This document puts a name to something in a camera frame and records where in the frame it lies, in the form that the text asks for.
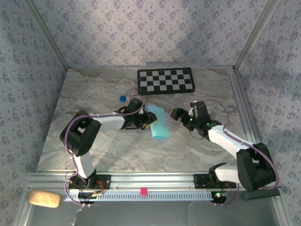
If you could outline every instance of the black bracket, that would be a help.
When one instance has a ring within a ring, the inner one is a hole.
[[[194,174],[193,179],[195,189],[226,189],[229,188],[228,184],[231,188],[236,188],[236,183],[233,182],[219,181],[212,183],[209,174],[207,173]]]
[[[89,188],[87,187],[87,185],[85,185],[82,180],[79,177],[72,177],[70,179],[70,183],[69,183],[69,189],[90,189],[90,190],[101,190],[102,186],[98,183],[96,183],[96,181],[100,181],[103,184],[103,188],[104,190],[107,190],[110,188],[111,185],[111,175],[100,175],[100,174],[96,174],[94,176],[95,182],[93,184],[91,184],[89,186]]]

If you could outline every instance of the checkerboard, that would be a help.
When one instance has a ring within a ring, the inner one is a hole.
[[[138,70],[140,95],[193,93],[194,89],[190,67]]]

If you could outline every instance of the gray marble surface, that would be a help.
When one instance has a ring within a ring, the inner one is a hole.
[[[74,169],[59,139],[60,133],[79,110],[105,114],[122,107],[121,95],[130,97],[137,93],[136,71],[137,68],[69,69],[37,170]],[[155,140],[150,129],[99,133],[90,149],[96,170],[207,171],[220,162],[235,163],[218,145],[194,139],[181,123],[169,117],[173,108],[188,110],[191,101],[215,98],[226,105],[230,113],[229,130],[244,136],[227,71],[192,68],[192,73],[194,93],[146,96],[149,104],[165,109],[170,138]],[[227,121],[217,103],[206,104],[213,119]]]

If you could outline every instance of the purple cable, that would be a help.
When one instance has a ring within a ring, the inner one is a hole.
[[[271,167],[272,167],[272,169],[274,170],[274,173],[275,173],[276,181],[275,181],[275,183],[274,183],[273,186],[271,186],[271,187],[263,187],[263,189],[271,190],[271,189],[276,188],[278,186],[278,184],[279,184],[279,174],[278,174],[276,166],[273,164],[273,162],[262,151],[260,151],[258,148],[254,147],[254,146],[252,146],[250,144],[247,144],[247,143],[243,142],[242,140],[237,139],[236,137],[233,137],[232,135],[230,135],[226,131],[226,127],[230,125],[230,116],[229,116],[229,113],[227,112],[226,107],[221,102],[219,102],[218,100],[214,100],[214,99],[205,99],[205,100],[201,100],[201,101],[214,101],[214,102],[217,102],[220,106],[222,106],[222,108],[224,109],[224,111],[225,111],[225,113],[227,115],[227,120],[228,120],[227,124],[224,125],[224,127],[223,127],[223,132],[228,137],[230,137],[232,140],[234,140],[236,142],[239,142],[239,143],[241,143],[243,145],[246,145],[247,147],[252,148],[254,151],[256,151],[258,154],[260,154],[271,165]],[[237,191],[236,191],[236,194],[235,194],[234,198],[230,202],[222,204],[221,206],[226,206],[226,205],[232,204],[236,200],[236,198],[238,197],[238,194],[239,194],[239,185],[237,186]]]
[[[105,118],[105,117],[111,117],[111,116],[128,116],[128,115],[136,114],[136,113],[140,112],[140,110],[143,109],[143,107],[145,106],[145,99],[144,99],[143,96],[141,96],[141,95],[139,95],[139,94],[134,94],[134,95],[132,95],[132,97],[131,97],[130,100],[132,100],[133,97],[140,97],[140,98],[142,99],[142,102],[143,102],[142,105],[141,105],[141,107],[140,107],[137,111],[134,111],[134,112],[131,112],[131,113],[126,113],[126,114],[81,115],[81,116],[76,117],[75,119],[73,119],[73,120],[70,122],[69,126],[67,127],[67,130],[66,130],[66,133],[65,133],[65,137],[64,137],[64,146],[65,146],[66,151],[67,151],[70,155],[73,155],[73,153],[71,153],[71,152],[69,151],[69,148],[68,148],[68,146],[67,146],[67,138],[68,138],[68,134],[69,134],[69,131],[70,131],[71,126],[72,126],[77,120],[79,120],[79,119],[84,119],[84,118]],[[67,191],[67,187],[66,187],[67,182],[68,182],[72,177],[77,176],[77,175],[78,175],[78,171],[79,171],[79,169],[78,169],[78,167],[77,167],[77,165],[76,165],[76,162],[75,162],[73,156],[72,156],[72,161],[73,161],[73,164],[74,164],[74,166],[75,166],[75,168],[76,168],[76,172],[67,178],[67,180],[66,180],[65,183],[64,183],[64,190],[65,190],[67,196],[70,198],[70,200],[71,200],[72,202],[74,202],[74,203],[77,204],[77,205],[83,205],[82,203],[79,203],[79,202],[75,201],[75,200],[69,195],[69,193],[68,193],[68,191]]]

